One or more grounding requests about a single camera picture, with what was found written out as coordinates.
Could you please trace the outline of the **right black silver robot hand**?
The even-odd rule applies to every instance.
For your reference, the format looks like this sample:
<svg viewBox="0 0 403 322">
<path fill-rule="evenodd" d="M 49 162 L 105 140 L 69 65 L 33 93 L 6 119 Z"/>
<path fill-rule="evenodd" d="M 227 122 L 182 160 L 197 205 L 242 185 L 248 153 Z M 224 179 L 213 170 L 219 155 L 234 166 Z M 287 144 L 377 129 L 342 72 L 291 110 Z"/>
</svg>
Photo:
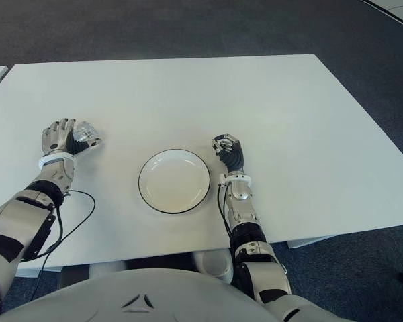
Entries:
<svg viewBox="0 0 403 322">
<path fill-rule="evenodd" d="M 228 133 L 220 134 L 212 139 L 212 147 L 229 172 L 243 171 L 244 154 L 236 137 Z"/>
</svg>

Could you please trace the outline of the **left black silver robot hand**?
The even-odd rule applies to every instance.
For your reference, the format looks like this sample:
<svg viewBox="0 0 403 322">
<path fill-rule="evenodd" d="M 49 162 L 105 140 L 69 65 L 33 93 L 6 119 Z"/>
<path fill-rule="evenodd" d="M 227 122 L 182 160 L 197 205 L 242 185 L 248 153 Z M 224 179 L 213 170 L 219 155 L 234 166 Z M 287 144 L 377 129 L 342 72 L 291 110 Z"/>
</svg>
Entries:
<svg viewBox="0 0 403 322">
<path fill-rule="evenodd" d="M 75 119 L 63 118 L 54 121 L 42 132 L 42 151 L 44 156 L 56 153 L 77 155 L 89 148 L 100 145 L 102 139 L 98 135 L 89 135 L 82 140 L 75 137 Z"/>
</svg>

